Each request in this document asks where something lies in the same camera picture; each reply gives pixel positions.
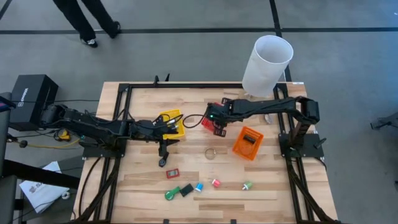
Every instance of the pink object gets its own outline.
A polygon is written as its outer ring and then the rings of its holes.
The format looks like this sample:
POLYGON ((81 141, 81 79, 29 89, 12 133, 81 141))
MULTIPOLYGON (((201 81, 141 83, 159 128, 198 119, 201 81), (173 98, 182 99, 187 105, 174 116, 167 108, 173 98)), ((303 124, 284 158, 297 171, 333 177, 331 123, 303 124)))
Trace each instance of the pink object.
POLYGON ((221 182, 220 182, 219 180, 217 180, 217 179, 214 179, 214 180, 211 182, 211 184, 213 184, 214 187, 219 187, 220 184, 221 184, 221 182))

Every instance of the white plastic bin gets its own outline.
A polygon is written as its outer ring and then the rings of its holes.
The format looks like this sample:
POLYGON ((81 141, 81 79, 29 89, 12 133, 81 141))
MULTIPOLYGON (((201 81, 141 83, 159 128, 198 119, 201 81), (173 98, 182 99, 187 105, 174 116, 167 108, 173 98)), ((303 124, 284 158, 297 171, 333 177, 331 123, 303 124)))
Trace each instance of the white plastic bin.
POLYGON ((266 35, 256 40, 242 85, 252 96, 268 96, 293 57, 292 46, 284 39, 266 35))

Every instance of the small green toy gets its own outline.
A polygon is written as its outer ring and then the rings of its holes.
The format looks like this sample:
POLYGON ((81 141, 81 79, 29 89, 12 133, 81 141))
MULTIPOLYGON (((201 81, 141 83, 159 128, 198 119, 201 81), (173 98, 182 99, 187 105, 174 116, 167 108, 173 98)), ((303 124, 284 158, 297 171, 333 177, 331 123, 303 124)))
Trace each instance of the small green toy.
POLYGON ((176 187, 173 190, 169 190, 168 192, 166 192, 166 194, 164 194, 164 198, 166 198, 166 200, 173 200, 174 195, 180 192, 180 187, 176 187))
POLYGON ((252 183, 252 182, 246 181, 246 182, 243 184, 242 190, 249 190, 252 186, 253 186, 253 183, 252 183))

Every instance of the wooden table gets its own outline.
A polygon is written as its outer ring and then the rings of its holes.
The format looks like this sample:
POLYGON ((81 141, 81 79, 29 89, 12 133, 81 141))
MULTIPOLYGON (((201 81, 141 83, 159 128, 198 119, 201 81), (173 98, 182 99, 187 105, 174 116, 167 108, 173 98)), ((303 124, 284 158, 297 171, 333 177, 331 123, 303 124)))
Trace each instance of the wooden table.
MULTIPOLYGON (((118 85, 117 82, 104 84, 98 117, 112 119, 118 85)), ((287 86, 290 96, 307 95, 303 83, 287 83, 287 86)), ((132 92, 130 112, 136 120, 154 119, 161 111, 177 108, 185 115, 203 114, 208 102, 220 102, 222 97, 242 98, 244 90, 137 88, 132 92)), ((252 100, 273 98, 270 95, 252 100)), ((237 219, 238 223, 295 223, 285 159, 280 155, 277 140, 279 124, 276 114, 272 114, 271 118, 272 124, 266 123, 264 115, 252 116, 243 123, 229 124, 225 138, 214 136, 202 125, 186 129, 185 137, 168 147, 170 155, 163 168, 157 165, 160 159, 158 144, 129 141, 126 155, 121 160, 112 223, 162 223, 165 218, 171 223, 229 223, 231 219, 237 219), (264 135, 254 161, 246 161, 231 150, 243 126, 264 135), (209 147, 217 151, 213 160, 206 159, 204 155, 209 147), (180 177, 168 180, 165 171, 174 168, 179 168, 180 177), (214 178, 221 181, 218 189, 209 181, 214 178), (247 180, 254 185, 250 190, 243 191, 243 183, 247 180), (186 197, 176 195, 171 201, 164 197, 166 191, 176 186, 182 188, 191 183, 195 187, 197 182, 204 183, 202 193, 194 191, 186 197)), ((187 120, 187 125, 193 125, 199 119, 192 117, 187 120)), ((92 158, 85 162, 78 195, 94 161, 92 158)), ((98 191, 103 161, 101 159, 96 165, 89 178, 83 208, 90 204, 98 191)), ((325 168, 311 158, 303 159, 303 163, 310 193, 326 214, 337 218, 325 168)), ((299 195, 303 218, 306 218, 303 198, 299 195)), ((104 218, 107 203, 108 196, 105 195, 101 218, 104 218)), ((77 208, 78 200, 74 207, 76 214, 77 208)))

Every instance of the floor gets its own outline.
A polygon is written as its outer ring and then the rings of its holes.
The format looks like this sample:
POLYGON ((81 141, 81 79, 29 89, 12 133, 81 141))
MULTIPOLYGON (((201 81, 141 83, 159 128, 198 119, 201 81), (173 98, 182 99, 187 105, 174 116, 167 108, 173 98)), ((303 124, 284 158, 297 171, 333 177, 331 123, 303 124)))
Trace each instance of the floor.
MULTIPOLYGON (((0 0, 0 8, 4 6, 0 91, 11 91, 20 74, 38 73, 60 86, 59 100, 96 100, 105 81, 150 81, 168 73, 174 81, 240 81, 254 41, 277 32, 295 50, 288 81, 291 77, 305 82, 308 96, 320 102, 317 129, 328 139, 324 150, 339 219, 396 222, 398 130, 373 131, 369 123, 398 111, 397 1, 103 0, 103 4, 125 32, 115 40, 99 32, 99 48, 89 49, 51 1, 0 0), (276 2, 277 15, 270 2, 276 2)), ((68 106, 95 111, 96 104, 68 106)), ((30 142, 54 144, 44 136, 30 142)), ((6 157, 42 166, 79 155, 79 149, 9 145, 6 157)), ((66 211, 58 219, 69 217, 66 211)), ((29 223, 45 222, 38 218, 29 223)))

